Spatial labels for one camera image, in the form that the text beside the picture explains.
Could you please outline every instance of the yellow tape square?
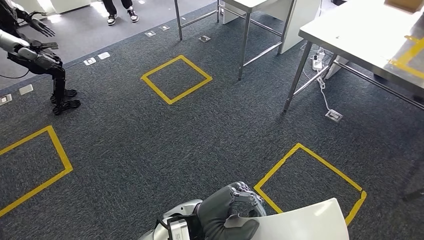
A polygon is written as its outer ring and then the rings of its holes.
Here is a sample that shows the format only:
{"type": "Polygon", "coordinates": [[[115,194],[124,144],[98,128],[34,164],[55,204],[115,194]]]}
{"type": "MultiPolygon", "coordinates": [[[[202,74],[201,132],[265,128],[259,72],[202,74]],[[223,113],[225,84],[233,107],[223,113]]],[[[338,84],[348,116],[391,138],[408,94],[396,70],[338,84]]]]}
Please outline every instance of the yellow tape square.
{"type": "Polygon", "coordinates": [[[202,69],[200,69],[198,66],[196,66],[193,62],[191,62],[190,60],[188,60],[185,56],[183,55],[179,55],[176,58],[156,67],[153,70],[150,70],[149,72],[145,73],[141,79],[143,81],[145,81],[147,83],[147,85],[149,85],[151,87],[151,89],[153,89],[163,100],[165,100],[166,103],[168,103],[169,105],[175,103],[176,101],[184,98],[185,96],[191,94],[192,92],[196,91],[198,88],[200,88],[201,86],[207,84],[208,82],[210,82],[212,80],[212,77],[209,76],[206,72],[204,72],[202,69]],[[185,92],[181,93],[180,95],[174,97],[173,99],[170,99],[169,97],[167,97],[150,79],[149,76],[156,73],[157,71],[165,68],[166,66],[169,66],[173,63],[175,63],[178,60],[182,60],[184,61],[186,64],[188,64],[190,67],[192,67],[194,70],[196,70],[199,74],[201,74],[203,77],[205,77],[205,80],[203,80],[202,82],[200,82],[199,84],[191,87],[190,89],[186,90],[185,92]]]}
{"type": "Polygon", "coordinates": [[[12,145],[0,150],[0,156],[9,152],[10,150],[16,148],[17,146],[20,146],[26,142],[28,142],[29,140],[32,140],[33,138],[39,136],[42,133],[47,132],[48,135],[50,136],[51,142],[53,143],[54,148],[57,151],[57,154],[59,155],[59,158],[64,166],[64,170],[61,171],[60,173],[58,173],[57,175],[55,175],[54,177],[50,178],[49,180],[47,180],[46,182],[42,183],[41,185],[37,186],[36,188],[34,188],[33,190],[31,190],[30,192],[26,193],[25,195],[21,196],[20,198],[18,198],[17,200],[15,200],[14,202],[12,202],[11,204],[7,205],[5,208],[0,210],[0,217],[2,217],[3,215],[7,214],[8,212],[10,212],[12,209],[16,208],[17,206],[19,206],[21,203],[25,202],[26,200],[30,199],[32,196],[36,195],[37,193],[41,192],[43,189],[47,188],[48,186],[50,186],[51,184],[53,184],[54,182],[56,182],[57,180],[59,180],[60,178],[62,178],[63,176],[65,176],[66,174],[70,173],[73,168],[71,166],[71,163],[69,162],[68,157],[66,156],[66,153],[64,151],[64,148],[62,147],[61,143],[59,142],[58,136],[56,135],[55,131],[53,130],[53,127],[51,125],[46,126],[45,128],[34,132],[33,134],[13,143],[12,145]]]}
{"type": "Polygon", "coordinates": [[[421,51],[424,51],[424,37],[421,39],[417,39],[413,36],[405,36],[405,38],[414,42],[414,46],[412,46],[408,51],[406,51],[402,56],[400,56],[399,59],[391,59],[389,63],[399,69],[402,69],[407,73],[424,79],[424,72],[408,66],[408,63],[410,61],[412,61],[421,51]]]}
{"type": "Polygon", "coordinates": [[[292,156],[298,149],[304,150],[306,153],[308,153],[309,155],[314,157],[316,160],[324,164],[327,168],[331,169],[333,172],[335,172],[337,175],[342,177],[346,182],[348,182],[350,185],[352,185],[356,190],[360,192],[360,199],[356,201],[353,208],[350,210],[349,215],[345,218],[346,225],[349,225],[351,221],[354,219],[355,215],[357,214],[365,198],[367,197],[367,193],[362,189],[362,187],[356,184],[352,179],[346,176],[343,172],[335,168],[329,162],[327,162],[322,157],[318,156],[316,153],[309,150],[308,148],[306,148],[300,143],[296,144],[290,151],[288,151],[288,153],[279,162],[277,162],[277,164],[274,167],[272,167],[271,170],[254,186],[254,189],[277,213],[279,214],[282,213],[283,211],[275,204],[274,201],[270,199],[270,197],[267,194],[265,194],[264,191],[262,191],[261,187],[272,177],[272,175],[276,173],[276,171],[286,162],[286,160],[290,156],[292,156]]]}

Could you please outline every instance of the carpet floor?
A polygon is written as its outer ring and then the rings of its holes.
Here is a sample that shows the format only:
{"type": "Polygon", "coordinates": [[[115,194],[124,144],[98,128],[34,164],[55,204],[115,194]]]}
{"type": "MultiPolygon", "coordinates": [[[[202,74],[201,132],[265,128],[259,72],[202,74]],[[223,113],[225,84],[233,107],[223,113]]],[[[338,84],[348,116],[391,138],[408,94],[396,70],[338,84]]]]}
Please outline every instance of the carpet floor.
{"type": "MultiPolygon", "coordinates": [[[[260,13],[254,19],[283,27],[260,13]]],[[[401,197],[424,184],[423,111],[340,71],[324,90],[330,108],[344,116],[339,123],[325,117],[318,84],[282,114],[302,43],[262,57],[237,81],[244,21],[204,19],[184,28],[181,42],[176,22],[166,24],[169,30],[153,28],[152,37],[141,33],[66,64],[67,88],[77,89],[82,103],[78,109],[52,114],[47,75],[25,81],[34,91],[14,91],[13,101],[0,106],[0,149],[51,125],[73,167],[0,216],[0,239],[137,239],[181,202],[205,199],[234,181],[253,187],[297,143],[366,191],[348,226],[350,239],[422,239],[424,198],[401,197]],[[202,43],[202,35],[211,40],[202,43]],[[111,57],[83,64],[106,51],[111,57]],[[212,80],[167,104],[141,77],[180,55],[212,80]]],[[[251,26],[247,57],[277,40],[251,26]]],[[[178,60],[148,79],[174,99],[206,77],[178,60]]],[[[43,132],[0,155],[0,210],[64,169],[49,138],[43,132]]],[[[262,190],[283,211],[336,197],[345,217],[361,197],[301,149],[262,190]]],[[[268,204],[266,209],[275,213],[268,204]]]]}

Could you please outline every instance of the black pants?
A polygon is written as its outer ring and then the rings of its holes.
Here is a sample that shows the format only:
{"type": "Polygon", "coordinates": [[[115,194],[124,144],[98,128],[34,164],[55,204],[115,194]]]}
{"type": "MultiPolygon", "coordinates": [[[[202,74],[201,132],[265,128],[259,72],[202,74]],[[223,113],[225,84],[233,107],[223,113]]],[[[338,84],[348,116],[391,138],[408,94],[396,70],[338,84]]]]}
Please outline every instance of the black pants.
{"type": "MultiPolygon", "coordinates": [[[[125,9],[128,9],[133,5],[132,0],[121,0],[122,5],[125,9]]],[[[115,8],[114,2],[112,0],[103,0],[104,7],[110,15],[117,14],[117,9],[115,8]]]]}

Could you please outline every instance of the robot leg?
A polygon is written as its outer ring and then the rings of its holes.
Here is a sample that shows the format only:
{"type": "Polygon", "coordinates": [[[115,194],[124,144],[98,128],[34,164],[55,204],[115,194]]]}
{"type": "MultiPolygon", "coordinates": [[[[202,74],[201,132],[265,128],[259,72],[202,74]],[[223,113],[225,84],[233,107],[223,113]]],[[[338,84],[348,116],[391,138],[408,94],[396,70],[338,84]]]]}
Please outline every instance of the robot leg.
{"type": "MultiPolygon", "coordinates": [[[[48,49],[45,49],[43,51],[46,52],[46,53],[48,53],[48,54],[50,54],[56,61],[58,61],[59,62],[59,66],[61,68],[63,67],[63,62],[62,62],[61,58],[58,55],[54,54],[52,51],[50,51],[48,49]]],[[[55,77],[54,76],[51,76],[51,79],[53,80],[53,91],[54,91],[55,90],[54,89],[55,77]]],[[[77,90],[74,90],[74,89],[65,89],[64,90],[64,93],[63,93],[63,97],[64,98],[73,98],[76,95],[77,95],[77,90]]],[[[56,97],[55,97],[55,95],[53,93],[51,94],[50,101],[51,101],[52,104],[56,104],[56,97]]]]}
{"type": "Polygon", "coordinates": [[[13,54],[8,54],[8,58],[13,62],[28,68],[28,70],[37,75],[49,74],[53,78],[53,96],[50,98],[54,101],[53,113],[60,115],[63,111],[68,109],[78,108],[81,103],[78,100],[65,101],[65,97],[73,97],[77,94],[75,90],[65,90],[65,76],[66,72],[61,64],[54,64],[50,68],[45,69],[33,61],[17,57],[13,54]]]}
{"type": "Polygon", "coordinates": [[[55,115],[60,115],[63,111],[68,109],[76,109],[81,105],[79,100],[70,100],[65,101],[65,70],[62,67],[55,67],[49,69],[48,74],[53,76],[53,96],[55,100],[55,106],[53,108],[53,113],[55,115]]]}

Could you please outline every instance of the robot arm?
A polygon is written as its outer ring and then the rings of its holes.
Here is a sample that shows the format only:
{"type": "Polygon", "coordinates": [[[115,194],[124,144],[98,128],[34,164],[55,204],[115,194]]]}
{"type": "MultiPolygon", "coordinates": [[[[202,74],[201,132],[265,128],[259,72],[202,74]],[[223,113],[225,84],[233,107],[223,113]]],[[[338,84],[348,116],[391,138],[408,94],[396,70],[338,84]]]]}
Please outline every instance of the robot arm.
{"type": "Polygon", "coordinates": [[[13,36],[0,29],[0,49],[19,58],[34,61],[39,55],[31,50],[30,46],[30,43],[24,39],[13,36]]]}
{"type": "Polygon", "coordinates": [[[251,217],[266,216],[263,200],[244,182],[227,185],[205,201],[191,200],[180,204],[158,219],[156,228],[146,232],[138,240],[250,240],[259,227],[251,219],[241,227],[224,226],[232,215],[233,204],[249,203],[251,217]]]}
{"type": "Polygon", "coordinates": [[[0,49],[5,50],[14,58],[29,61],[34,65],[48,70],[57,68],[60,61],[44,51],[35,51],[29,42],[0,29],[0,49]]]}
{"type": "Polygon", "coordinates": [[[24,10],[24,8],[21,5],[16,4],[11,0],[5,0],[5,1],[8,7],[15,11],[16,17],[19,19],[23,19],[25,22],[29,24],[29,26],[31,26],[31,28],[42,33],[46,37],[54,37],[56,35],[56,33],[53,30],[51,30],[47,25],[45,25],[42,21],[38,20],[37,18],[33,18],[33,16],[36,14],[47,16],[46,12],[34,11],[31,13],[28,13],[24,10]]]}

